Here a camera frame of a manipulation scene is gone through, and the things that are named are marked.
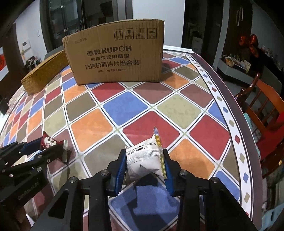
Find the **dark red snack packet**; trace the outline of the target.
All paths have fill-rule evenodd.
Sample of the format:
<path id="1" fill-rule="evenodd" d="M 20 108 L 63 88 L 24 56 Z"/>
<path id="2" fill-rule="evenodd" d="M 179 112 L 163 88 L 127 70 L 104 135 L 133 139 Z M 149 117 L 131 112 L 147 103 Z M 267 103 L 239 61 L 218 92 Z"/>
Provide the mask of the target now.
<path id="1" fill-rule="evenodd" d="M 61 141 L 57 141 L 54 138 L 50 137 L 45 131 L 43 131 L 42 137 L 40 140 L 40 145 L 39 145 L 39 149 L 41 151 L 46 150 L 50 147 L 53 147 L 57 144 L 63 147 L 63 154 L 61 157 L 62 162 L 67 163 L 68 162 L 68 140 L 63 139 Z"/>

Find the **white snack bag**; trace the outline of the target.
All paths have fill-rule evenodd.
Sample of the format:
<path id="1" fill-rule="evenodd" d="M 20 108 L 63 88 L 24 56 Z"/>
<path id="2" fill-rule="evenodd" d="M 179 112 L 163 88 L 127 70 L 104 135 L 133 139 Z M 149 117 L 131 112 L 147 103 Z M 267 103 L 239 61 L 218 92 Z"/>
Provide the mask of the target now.
<path id="1" fill-rule="evenodd" d="M 126 149 L 127 176 L 136 181 L 154 173 L 167 179 L 163 147 L 157 127 L 153 136 Z"/>

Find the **black mug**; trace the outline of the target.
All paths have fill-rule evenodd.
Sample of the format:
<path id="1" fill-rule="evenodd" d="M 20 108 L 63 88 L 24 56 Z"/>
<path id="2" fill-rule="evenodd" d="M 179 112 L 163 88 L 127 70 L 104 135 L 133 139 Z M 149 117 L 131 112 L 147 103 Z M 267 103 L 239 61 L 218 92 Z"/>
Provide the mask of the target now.
<path id="1" fill-rule="evenodd" d="M 9 109 L 8 103 L 5 98 L 1 96 L 0 100 L 0 112 L 5 115 Z"/>

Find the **woven rattan box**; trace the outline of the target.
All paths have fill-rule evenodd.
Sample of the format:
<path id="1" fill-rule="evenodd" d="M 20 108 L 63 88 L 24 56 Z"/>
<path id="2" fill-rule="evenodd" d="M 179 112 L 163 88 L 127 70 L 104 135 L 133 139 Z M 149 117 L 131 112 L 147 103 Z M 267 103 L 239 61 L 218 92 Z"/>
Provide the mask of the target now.
<path id="1" fill-rule="evenodd" d="M 68 66 L 68 60 L 65 51 L 62 50 L 51 55 L 31 70 L 21 80 L 21 84 L 28 95 L 41 92 L 66 66 Z"/>

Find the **red fu door poster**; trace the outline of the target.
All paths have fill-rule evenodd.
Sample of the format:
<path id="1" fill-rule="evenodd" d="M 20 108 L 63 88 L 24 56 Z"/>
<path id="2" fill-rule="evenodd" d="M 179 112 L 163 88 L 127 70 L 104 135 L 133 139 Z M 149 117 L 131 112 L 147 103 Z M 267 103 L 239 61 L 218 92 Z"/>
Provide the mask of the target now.
<path id="1" fill-rule="evenodd" d="M 0 47 L 0 81 L 2 81 L 9 73 L 3 47 Z"/>

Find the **teal cloth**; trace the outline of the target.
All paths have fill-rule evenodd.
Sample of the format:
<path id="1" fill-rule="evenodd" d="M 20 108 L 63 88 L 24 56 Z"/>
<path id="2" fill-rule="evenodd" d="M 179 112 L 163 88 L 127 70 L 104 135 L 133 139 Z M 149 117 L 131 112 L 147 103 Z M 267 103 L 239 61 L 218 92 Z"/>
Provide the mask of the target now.
<path id="1" fill-rule="evenodd" d="M 253 139 L 254 139 L 254 143 L 256 146 L 256 151 L 258 153 L 258 158 L 261 159 L 260 156 L 260 150 L 258 148 L 258 146 L 256 145 L 256 143 L 259 141 L 260 137 L 261 137 L 261 132 L 260 130 L 256 127 L 255 123 L 251 120 L 251 118 L 249 117 L 249 115 L 247 113 L 244 113 L 244 117 L 247 121 L 247 124 L 250 128 L 250 131 L 252 133 Z"/>

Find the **red garment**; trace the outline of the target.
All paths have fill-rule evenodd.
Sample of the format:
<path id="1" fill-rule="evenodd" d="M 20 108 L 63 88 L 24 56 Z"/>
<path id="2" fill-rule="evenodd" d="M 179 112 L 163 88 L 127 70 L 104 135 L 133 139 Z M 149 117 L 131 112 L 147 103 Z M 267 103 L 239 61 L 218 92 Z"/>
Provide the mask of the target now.
<path id="1" fill-rule="evenodd" d="M 272 119 L 260 139 L 256 143 L 260 151 L 260 159 L 263 160 L 271 154 L 283 139 L 283 112 L 277 119 Z"/>

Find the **colourful diamond table mat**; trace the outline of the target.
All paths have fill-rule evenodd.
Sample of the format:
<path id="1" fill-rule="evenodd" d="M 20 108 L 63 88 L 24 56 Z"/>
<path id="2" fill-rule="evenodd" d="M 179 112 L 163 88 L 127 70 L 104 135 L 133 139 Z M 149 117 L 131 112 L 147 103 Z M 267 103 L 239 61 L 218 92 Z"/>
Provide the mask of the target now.
<path id="1" fill-rule="evenodd" d="M 64 183 L 105 169 L 120 150 L 153 135 L 183 169 L 218 177 L 257 228 L 262 175 L 249 125 L 234 96 L 197 54 L 167 49 L 163 81 L 76 84 L 65 67 L 39 93 L 20 88 L 1 120 L 1 146 L 32 141 L 43 132 L 68 140 L 70 161 L 47 167 L 49 184 L 26 205 L 37 218 Z"/>

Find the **white shoe rack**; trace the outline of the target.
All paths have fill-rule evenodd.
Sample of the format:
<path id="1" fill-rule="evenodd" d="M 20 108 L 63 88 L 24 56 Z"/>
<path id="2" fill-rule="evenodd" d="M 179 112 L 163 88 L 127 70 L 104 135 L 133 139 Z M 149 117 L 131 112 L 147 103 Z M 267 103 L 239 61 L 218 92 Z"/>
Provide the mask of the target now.
<path id="1" fill-rule="evenodd" d="M 26 64 L 24 65 L 24 68 L 28 71 L 31 71 L 35 67 L 37 67 L 41 63 L 41 59 L 36 56 L 31 56 L 26 60 Z"/>

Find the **red wooden chair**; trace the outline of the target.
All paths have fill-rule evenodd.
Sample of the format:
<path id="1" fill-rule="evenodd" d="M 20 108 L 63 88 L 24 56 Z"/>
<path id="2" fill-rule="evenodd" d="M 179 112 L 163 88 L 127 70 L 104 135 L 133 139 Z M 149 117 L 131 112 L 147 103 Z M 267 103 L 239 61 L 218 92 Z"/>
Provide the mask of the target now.
<path id="1" fill-rule="evenodd" d="M 277 119 L 283 112 L 283 99 L 277 91 L 260 79 L 257 73 L 249 87 L 243 88 L 235 100 L 244 113 L 247 113 L 261 134 L 272 119 Z M 283 163 L 283 139 L 276 149 L 263 160 L 260 160 L 262 177 L 269 176 Z"/>

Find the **grey chair left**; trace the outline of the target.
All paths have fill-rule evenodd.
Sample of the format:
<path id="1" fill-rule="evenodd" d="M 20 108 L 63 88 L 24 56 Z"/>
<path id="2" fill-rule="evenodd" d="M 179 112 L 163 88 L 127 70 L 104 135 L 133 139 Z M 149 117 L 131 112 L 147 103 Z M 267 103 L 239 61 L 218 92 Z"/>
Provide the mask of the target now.
<path id="1" fill-rule="evenodd" d="M 52 56 L 52 55 L 54 55 L 54 54 L 56 54 L 56 53 L 58 53 L 58 52 L 61 52 L 61 51 L 63 51 L 63 50 L 64 50 L 64 47 L 63 47 L 63 46 L 57 47 L 56 49 L 54 49 L 54 50 L 48 52 L 48 53 L 45 55 L 44 60 L 46 60 L 46 59 L 49 58 L 50 56 Z"/>

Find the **white low bench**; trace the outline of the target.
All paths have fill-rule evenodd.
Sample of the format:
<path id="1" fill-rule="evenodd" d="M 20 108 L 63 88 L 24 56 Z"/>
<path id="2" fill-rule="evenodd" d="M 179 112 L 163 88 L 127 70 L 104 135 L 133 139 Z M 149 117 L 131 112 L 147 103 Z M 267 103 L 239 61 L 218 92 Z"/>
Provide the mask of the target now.
<path id="1" fill-rule="evenodd" d="M 231 77 L 231 78 L 234 78 L 236 80 L 239 80 L 245 84 L 251 84 L 254 80 L 253 77 L 245 74 L 244 72 L 236 69 L 236 68 L 233 68 L 233 67 L 230 67 L 228 66 L 224 61 L 222 61 L 221 59 L 219 59 L 219 62 L 218 62 L 218 66 L 217 68 L 219 70 L 221 70 L 221 72 L 228 76 L 228 77 Z"/>

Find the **brown cardboard box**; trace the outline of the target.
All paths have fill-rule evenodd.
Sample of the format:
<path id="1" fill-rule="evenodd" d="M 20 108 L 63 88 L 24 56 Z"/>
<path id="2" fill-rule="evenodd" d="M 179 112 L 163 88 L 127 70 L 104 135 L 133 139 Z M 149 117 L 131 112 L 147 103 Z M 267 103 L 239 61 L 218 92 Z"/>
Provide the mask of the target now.
<path id="1" fill-rule="evenodd" d="M 76 83 L 160 82 L 164 28 L 160 19 L 121 20 L 65 36 Z"/>

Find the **red foil balloon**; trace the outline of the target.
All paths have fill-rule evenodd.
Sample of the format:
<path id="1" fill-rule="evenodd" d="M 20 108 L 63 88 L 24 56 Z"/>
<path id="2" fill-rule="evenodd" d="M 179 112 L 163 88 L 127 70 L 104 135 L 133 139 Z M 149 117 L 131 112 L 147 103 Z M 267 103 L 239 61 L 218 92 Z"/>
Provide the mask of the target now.
<path id="1" fill-rule="evenodd" d="M 239 40 L 239 45 L 248 47 L 250 52 L 258 58 L 258 38 L 255 34 L 252 34 L 250 37 L 242 35 Z"/>

